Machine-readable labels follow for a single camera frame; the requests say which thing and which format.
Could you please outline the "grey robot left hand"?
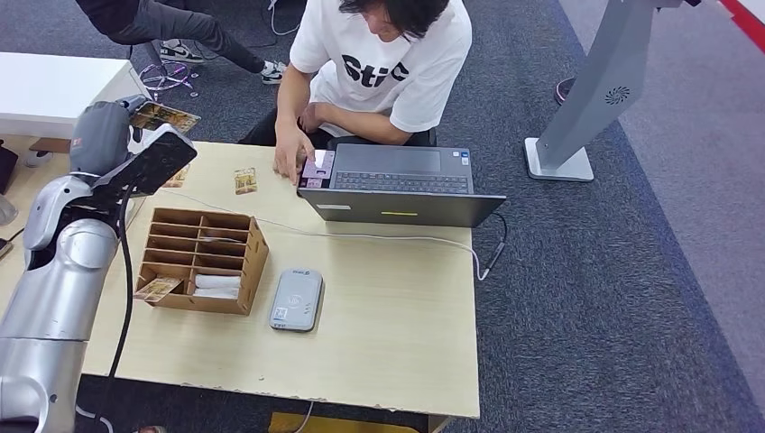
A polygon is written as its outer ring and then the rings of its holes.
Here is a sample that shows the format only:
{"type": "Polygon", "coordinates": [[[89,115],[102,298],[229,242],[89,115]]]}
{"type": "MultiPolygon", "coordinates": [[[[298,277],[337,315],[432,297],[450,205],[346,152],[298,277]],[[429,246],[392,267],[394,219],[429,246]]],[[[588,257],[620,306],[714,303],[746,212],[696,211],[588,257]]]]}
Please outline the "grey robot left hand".
{"type": "Polygon", "coordinates": [[[128,158],[130,143],[142,140],[143,130],[131,118],[150,99],[132,95],[97,101],[78,118],[69,146],[69,172],[102,176],[128,158]]]}

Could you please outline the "person's left hand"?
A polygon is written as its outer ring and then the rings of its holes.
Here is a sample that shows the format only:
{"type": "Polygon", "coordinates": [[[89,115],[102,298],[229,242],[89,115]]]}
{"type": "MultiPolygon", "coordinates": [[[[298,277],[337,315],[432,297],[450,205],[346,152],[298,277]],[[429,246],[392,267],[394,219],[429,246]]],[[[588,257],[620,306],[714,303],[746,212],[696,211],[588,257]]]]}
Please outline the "person's left hand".
{"type": "Polygon", "coordinates": [[[324,103],[311,102],[306,105],[299,117],[300,128],[307,134],[312,134],[324,123],[322,111],[324,103]]]}

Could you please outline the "person's right hand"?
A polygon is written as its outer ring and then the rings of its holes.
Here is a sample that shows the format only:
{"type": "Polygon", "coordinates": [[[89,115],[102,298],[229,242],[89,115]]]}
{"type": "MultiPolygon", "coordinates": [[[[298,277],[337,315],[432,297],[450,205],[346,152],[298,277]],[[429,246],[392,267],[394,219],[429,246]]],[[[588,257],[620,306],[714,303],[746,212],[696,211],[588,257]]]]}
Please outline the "person's right hand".
{"type": "Polygon", "coordinates": [[[275,136],[273,170],[296,186],[300,179],[299,165],[315,160],[315,148],[296,123],[278,121],[275,136]]]}

